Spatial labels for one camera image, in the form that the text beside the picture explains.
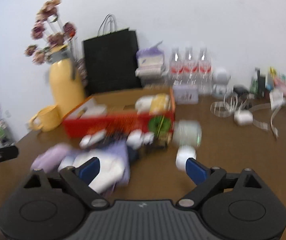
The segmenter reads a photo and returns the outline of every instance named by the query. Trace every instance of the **plastic bottle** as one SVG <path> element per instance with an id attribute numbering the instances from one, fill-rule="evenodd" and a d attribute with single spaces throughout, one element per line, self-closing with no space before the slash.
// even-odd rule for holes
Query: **plastic bottle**
<path id="1" fill-rule="evenodd" d="M 200 73 L 199 94 L 210 95 L 212 91 L 212 67 L 207 48 L 202 48 L 200 51 L 198 69 Z"/>
<path id="2" fill-rule="evenodd" d="M 172 50 L 170 58 L 169 85 L 181 85 L 183 76 L 183 64 L 179 54 L 179 48 Z"/>
<path id="3" fill-rule="evenodd" d="M 194 85 L 197 73 L 197 61 L 193 59 L 193 49 L 188 47 L 185 50 L 183 82 L 187 85 Z"/>

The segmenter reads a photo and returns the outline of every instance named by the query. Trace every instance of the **red label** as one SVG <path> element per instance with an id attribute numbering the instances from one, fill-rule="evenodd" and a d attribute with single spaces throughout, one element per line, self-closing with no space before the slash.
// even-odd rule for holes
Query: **red label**
<path id="1" fill-rule="evenodd" d="M 192 69 L 190 69 L 189 67 L 184 67 L 184 72 L 186 72 L 186 73 L 194 73 L 196 71 L 197 71 L 197 66 L 195 66 Z"/>
<path id="2" fill-rule="evenodd" d="M 171 73 L 182 74 L 183 73 L 183 68 L 176 69 L 176 68 L 172 67 L 171 68 Z"/>
<path id="3" fill-rule="evenodd" d="M 203 67 L 200 67 L 200 72 L 201 73 L 205 73 L 205 74 L 207 74 L 207 73 L 210 73 L 211 72 L 211 68 L 212 67 L 209 67 L 209 68 L 203 68 Z"/>

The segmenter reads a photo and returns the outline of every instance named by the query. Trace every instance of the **yellow mug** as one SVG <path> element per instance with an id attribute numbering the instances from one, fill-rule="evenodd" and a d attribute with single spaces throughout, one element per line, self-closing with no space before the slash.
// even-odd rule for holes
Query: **yellow mug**
<path id="1" fill-rule="evenodd" d="M 40 124 L 34 123 L 36 118 L 40 120 Z M 29 127 L 32 130 L 48 132 L 58 127 L 61 124 L 61 121 L 58 106 L 47 106 L 32 117 L 29 122 Z"/>

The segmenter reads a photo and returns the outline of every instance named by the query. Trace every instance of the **mug handle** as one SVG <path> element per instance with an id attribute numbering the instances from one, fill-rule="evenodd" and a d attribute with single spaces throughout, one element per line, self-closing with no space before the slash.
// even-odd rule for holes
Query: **mug handle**
<path id="1" fill-rule="evenodd" d="M 41 130 L 42 127 L 43 127 L 42 124 L 38 124 L 38 125 L 37 125 L 37 124 L 34 123 L 34 121 L 35 121 L 36 118 L 37 118 L 37 114 L 34 115 L 34 116 L 32 117 L 32 119 L 28 122 L 28 126 L 29 126 L 32 130 L 34 130 L 34 131 Z"/>

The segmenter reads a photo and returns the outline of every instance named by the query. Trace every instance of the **yellow vase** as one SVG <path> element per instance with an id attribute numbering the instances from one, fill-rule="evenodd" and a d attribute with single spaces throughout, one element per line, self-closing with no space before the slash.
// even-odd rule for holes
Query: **yellow vase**
<path id="1" fill-rule="evenodd" d="M 80 74 L 74 69 L 73 77 L 73 65 L 66 47 L 56 46 L 51 50 L 50 85 L 61 118 L 85 100 Z"/>

